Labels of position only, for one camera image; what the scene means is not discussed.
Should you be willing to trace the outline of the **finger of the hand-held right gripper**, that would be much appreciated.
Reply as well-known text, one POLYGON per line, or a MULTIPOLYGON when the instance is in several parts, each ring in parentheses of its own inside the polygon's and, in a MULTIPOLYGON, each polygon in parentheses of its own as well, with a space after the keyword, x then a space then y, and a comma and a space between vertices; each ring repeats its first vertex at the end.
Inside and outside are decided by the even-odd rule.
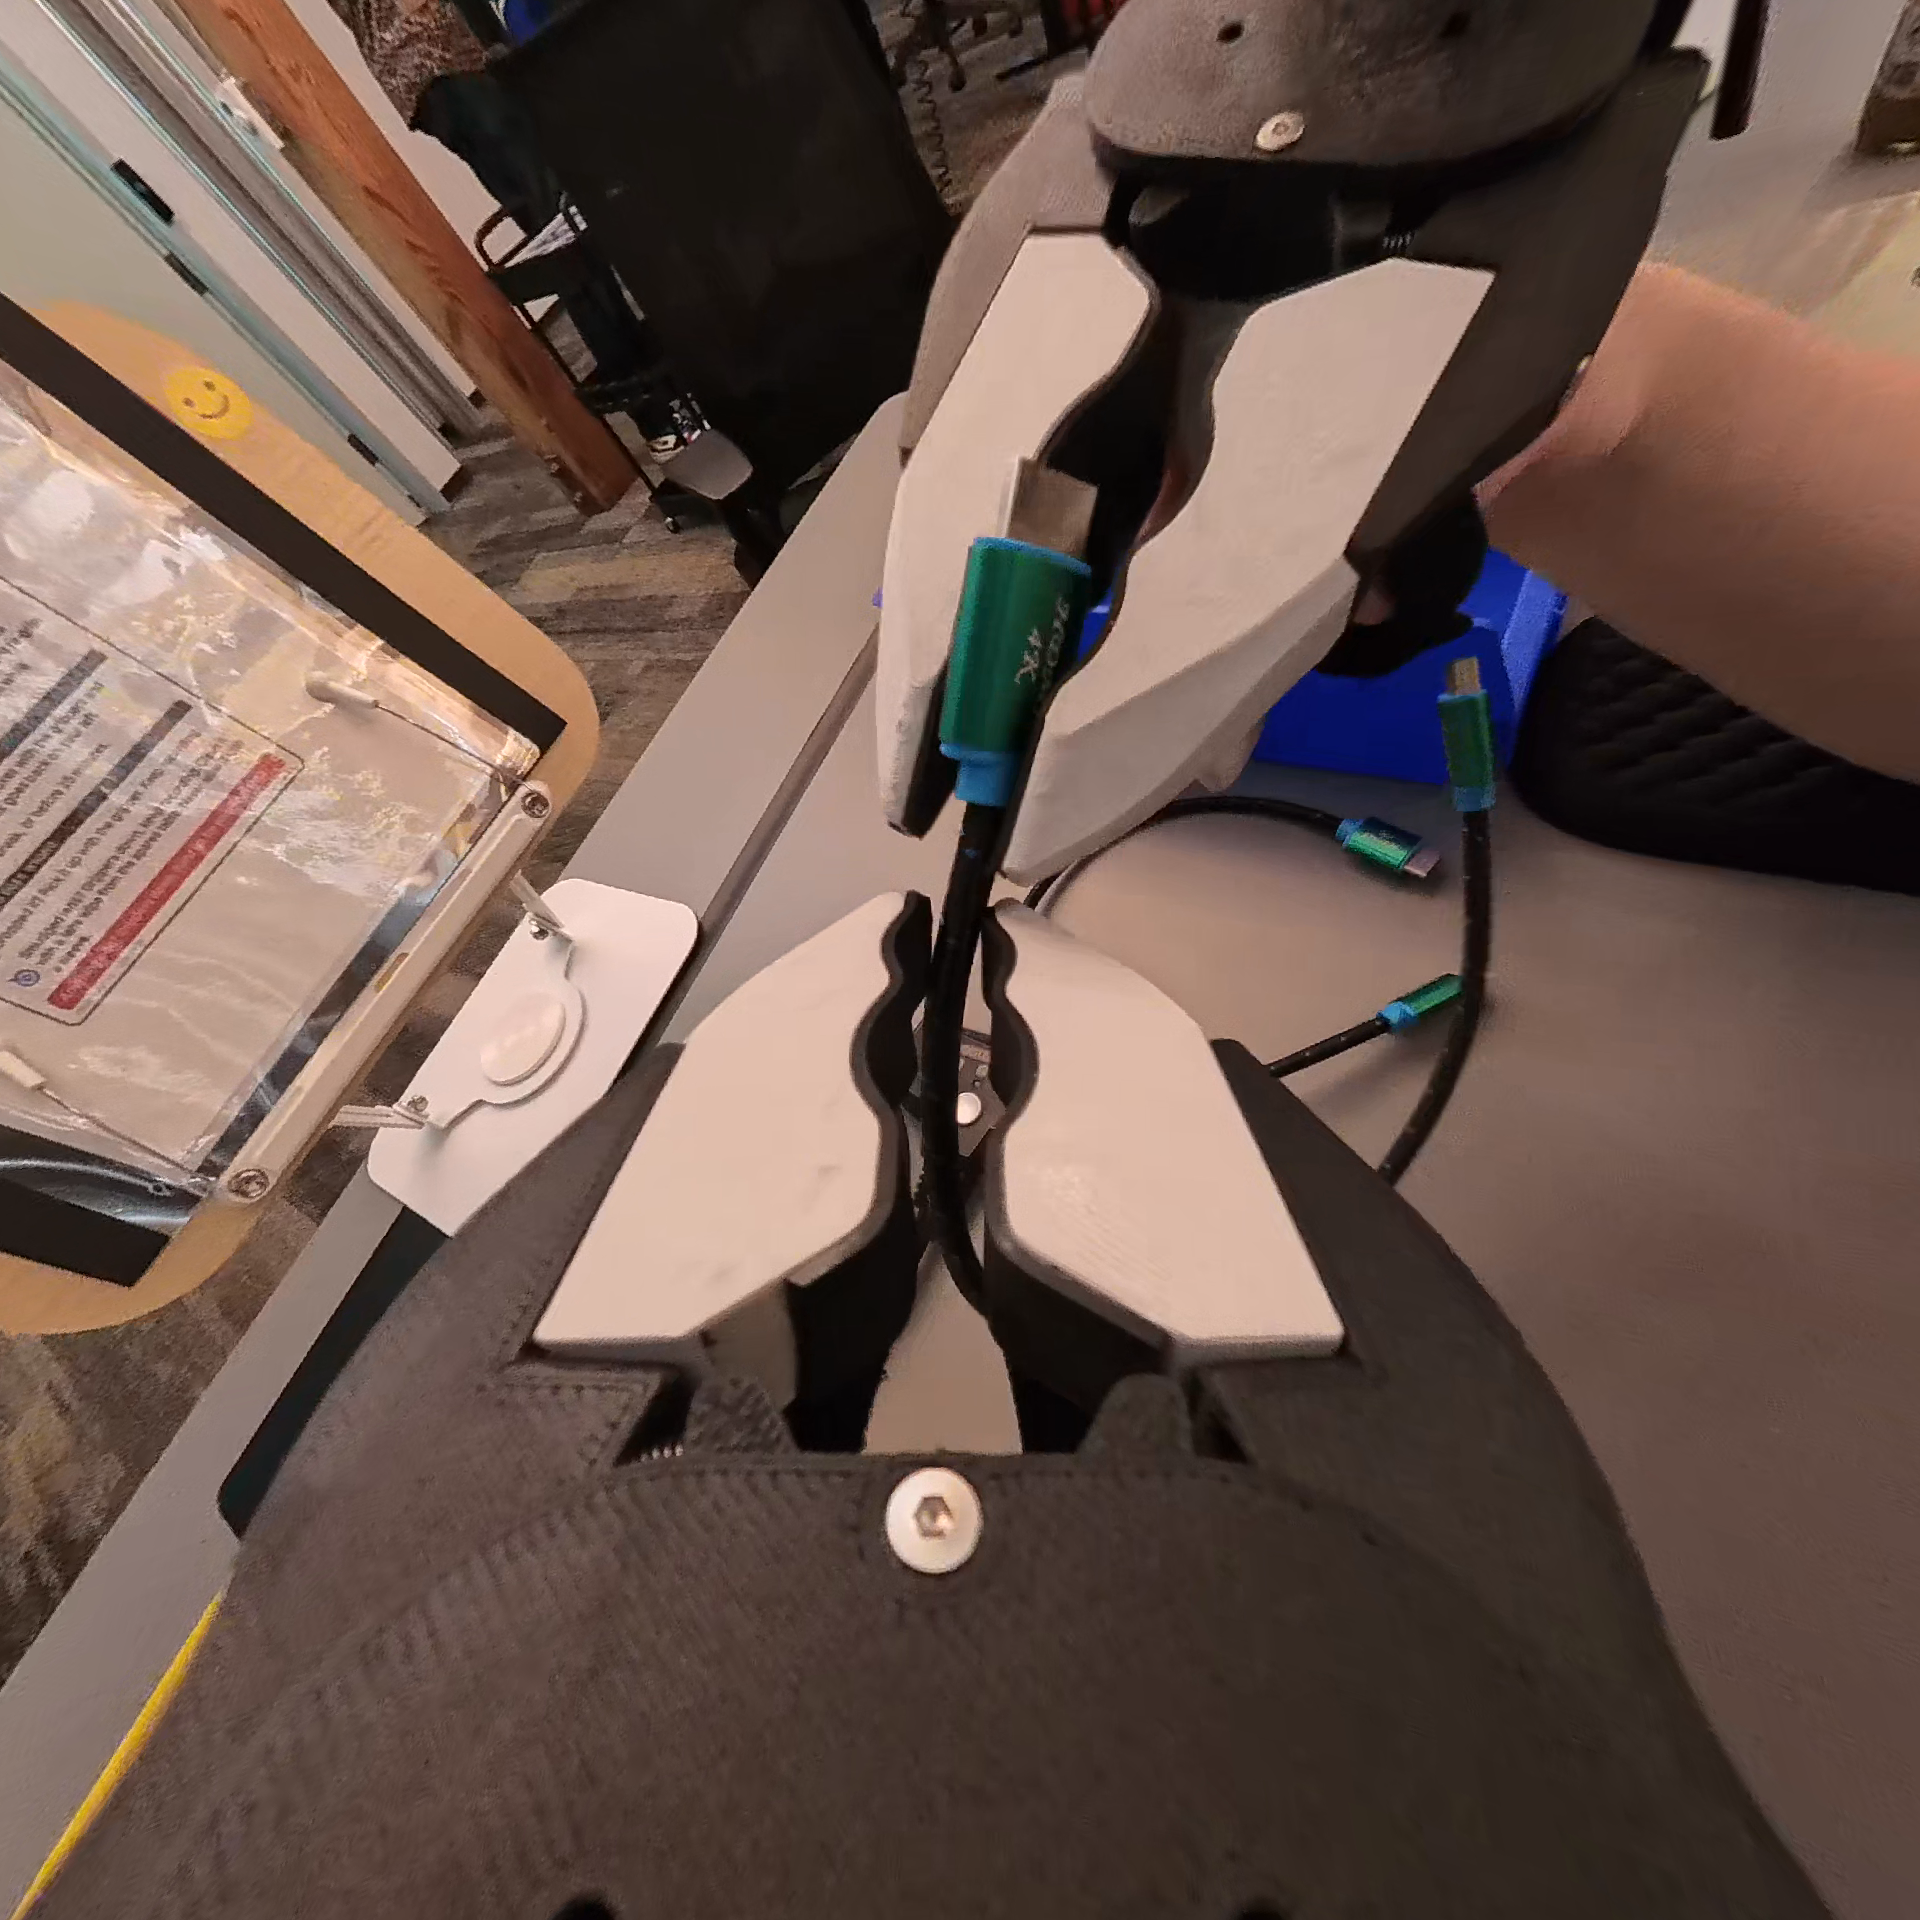
POLYGON ((1129 557, 1100 649, 1043 709, 999 843, 1014 881, 1247 777, 1262 714, 1351 620, 1351 529, 1485 280, 1485 267, 1375 258, 1247 314, 1183 509, 1129 557))
POLYGON ((881 590, 881 801, 890 833, 945 821, 945 659, 970 539, 1014 529, 1018 458, 1091 399, 1149 322, 1149 280, 1100 233, 1030 233, 928 436, 899 458, 881 590))

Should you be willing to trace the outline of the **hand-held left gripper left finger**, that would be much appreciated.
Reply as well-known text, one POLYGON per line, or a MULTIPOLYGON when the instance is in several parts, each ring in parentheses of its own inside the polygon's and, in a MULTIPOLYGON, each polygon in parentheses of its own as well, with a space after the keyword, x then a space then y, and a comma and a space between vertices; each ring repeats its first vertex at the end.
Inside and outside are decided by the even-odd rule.
POLYGON ((746 974, 669 1058, 540 1321, 540 1362, 749 1380, 858 1452, 917 1314, 917 1001, 936 912, 881 897, 746 974))

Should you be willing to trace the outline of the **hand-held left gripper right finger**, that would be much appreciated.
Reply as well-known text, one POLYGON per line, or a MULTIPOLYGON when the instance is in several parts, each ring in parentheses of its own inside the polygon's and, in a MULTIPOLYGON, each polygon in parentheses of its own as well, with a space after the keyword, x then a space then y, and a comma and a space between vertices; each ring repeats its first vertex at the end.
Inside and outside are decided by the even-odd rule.
POLYGON ((1200 1022, 1043 912, 986 919, 998 1142, 980 1314, 1018 1442, 1129 1380, 1343 1350, 1340 1298, 1200 1022))

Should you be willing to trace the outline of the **grey hdmi switch adapter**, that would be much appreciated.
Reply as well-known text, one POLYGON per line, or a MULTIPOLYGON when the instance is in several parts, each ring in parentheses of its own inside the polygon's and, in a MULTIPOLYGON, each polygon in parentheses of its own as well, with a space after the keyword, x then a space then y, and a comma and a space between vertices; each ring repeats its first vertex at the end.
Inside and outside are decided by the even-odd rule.
MULTIPOLYGON (((998 1149, 998 1136, 1014 1117, 1014 1090, 999 1090, 1014 1069, 998 1069, 999 1040, 1014 1040, 1014 1058, 1036 1048, 1018 1022, 970 1022, 961 1024, 961 1099, 953 1099, 953 1125, 961 1125, 961 1193, 970 1202, 980 1202, 986 1149, 998 1149)), ((912 1090, 890 1114, 890 1142, 899 1142, 912 1211, 936 1219, 917 1117, 928 1117, 928 1069, 912 1077, 912 1090)))

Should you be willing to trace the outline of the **blue plastic bin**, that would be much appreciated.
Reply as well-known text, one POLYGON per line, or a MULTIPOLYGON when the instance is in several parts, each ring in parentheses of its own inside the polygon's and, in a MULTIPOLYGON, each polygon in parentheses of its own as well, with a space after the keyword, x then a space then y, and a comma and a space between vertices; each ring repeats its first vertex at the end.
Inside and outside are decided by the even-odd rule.
POLYGON ((1503 630, 1479 620, 1479 583, 1441 606, 1451 639, 1389 666, 1389 674, 1327 674, 1327 639, 1351 620, 1361 580, 1343 568, 1340 529, 1230 529, 1230 503, 1191 495, 1129 580, 1100 590, 1119 630, 1112 666, 1081 666, 1100 639, 1100 620, 1060 649, 1060 688, 1043 699, 1043 734, 1030 761, 1030 807, 1060 801, 1068 825, 1136 825, 1214 761, 1235 777, 1247 748, 1262 761, 1269 728, 1287 714, 1287 768, 1343 768, 1343 777, 1417 777, 1441 788, 1441 699, 1451 659, 1479 666, 1492 768, 1508 761, 1508 714, 1544 639, 1565 636, 1565 590, 1508 557, 1503 568, 1503 630))

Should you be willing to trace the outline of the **thin black cable green plug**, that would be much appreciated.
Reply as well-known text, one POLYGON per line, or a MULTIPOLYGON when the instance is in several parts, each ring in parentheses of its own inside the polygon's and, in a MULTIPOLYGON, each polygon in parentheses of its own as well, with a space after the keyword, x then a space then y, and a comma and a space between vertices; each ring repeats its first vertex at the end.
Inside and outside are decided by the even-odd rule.
POLYGON ((1361 1024, 1318 1033, 1318 1040, 1269 1058, 1269 1077, 1304 1077, 1304 1069, 1327 1069, 1327 1058, 1343 1058, 1361 1040, 1412 1033, 1412 1024, 1430 1024, 1451 1001, 1458 1001, 1458 974, 1430 974, 1430 989, 1394 995, 1389 1008, 1369 1008, 1361 1024))

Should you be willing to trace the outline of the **yellow plastic bin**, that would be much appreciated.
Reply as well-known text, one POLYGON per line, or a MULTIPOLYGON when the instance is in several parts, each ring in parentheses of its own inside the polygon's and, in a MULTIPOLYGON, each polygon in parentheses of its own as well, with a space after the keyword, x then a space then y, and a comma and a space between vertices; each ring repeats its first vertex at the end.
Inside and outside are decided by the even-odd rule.
POLYGON ((131 1730, 115 1736, 113 1767, 83 1788, 73 1824, 57 1829, 57 1842, 43 1856, 38 1887, 16 1898, 16 1920, 38 1920, 38 1907, 57 1887, 71 1856, 90 1840, 90 1824, 113 1815, 113 1793, 124 1788, 124 1767, 149 1752, 162 1717, 177 1708, 213 1627, 215 1627, 227 1591, 213 1591, 213 1615, 195 1618, 195 1635, 177 1643, 177 1661, 162 1672, 162 1688, 146 1696, 131 1730))

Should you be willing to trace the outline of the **person's right forearm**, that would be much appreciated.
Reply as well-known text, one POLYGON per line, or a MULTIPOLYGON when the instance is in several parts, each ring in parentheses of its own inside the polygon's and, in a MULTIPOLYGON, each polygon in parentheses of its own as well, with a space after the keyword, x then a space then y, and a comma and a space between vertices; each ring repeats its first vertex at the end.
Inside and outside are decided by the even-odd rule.
POLYGON ((1640 267, 1479 520, 1734 709, 1920 777, 1920 359, 1640 267))

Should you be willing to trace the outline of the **black office chair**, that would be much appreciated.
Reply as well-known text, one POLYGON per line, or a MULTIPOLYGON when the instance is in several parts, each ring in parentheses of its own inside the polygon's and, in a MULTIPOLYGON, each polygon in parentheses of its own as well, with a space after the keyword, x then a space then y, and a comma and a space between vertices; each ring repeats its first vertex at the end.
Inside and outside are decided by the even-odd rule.
POLYGON ((422 135, 540 233, 591 414, 652 458, 762 580, 786 495, 912 386, 953 205, 912 146, 858 0, 558 0, 475 78, 422 85, 422 135))

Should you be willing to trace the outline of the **printed instruction sheet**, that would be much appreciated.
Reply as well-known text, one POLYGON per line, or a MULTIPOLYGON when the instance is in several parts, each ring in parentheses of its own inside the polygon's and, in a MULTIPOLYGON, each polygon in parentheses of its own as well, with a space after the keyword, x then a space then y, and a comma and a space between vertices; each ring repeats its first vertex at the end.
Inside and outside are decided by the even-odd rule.
POLYGON ((0 1117, 213 1193, 540 743, 0 378, 0 1117))

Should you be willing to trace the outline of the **yellow smiley sticker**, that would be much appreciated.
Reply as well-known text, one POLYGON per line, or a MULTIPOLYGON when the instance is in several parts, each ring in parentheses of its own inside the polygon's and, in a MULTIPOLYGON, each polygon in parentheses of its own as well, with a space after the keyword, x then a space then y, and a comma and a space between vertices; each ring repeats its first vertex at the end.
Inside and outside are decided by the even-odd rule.
POLYGON ((227 367, 168 367, 162 411, 213 439, 242 439, 259 414, 227 367))

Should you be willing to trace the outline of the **wooden support post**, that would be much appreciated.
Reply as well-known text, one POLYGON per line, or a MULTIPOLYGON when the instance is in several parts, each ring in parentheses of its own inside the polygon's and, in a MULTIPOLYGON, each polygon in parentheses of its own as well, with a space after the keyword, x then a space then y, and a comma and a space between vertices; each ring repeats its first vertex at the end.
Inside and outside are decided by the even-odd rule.
POLYGON ((486 258, 450 233, 422 168, 384 146, 350 78, 281 0, 182 0, 213 60, 267 107, 303 180, 384 267, 422 322, 475 378, 502 425, 558 476, 578 509, 631 495, 623 439, 578 399, 567 367, 502 304, 486 258))

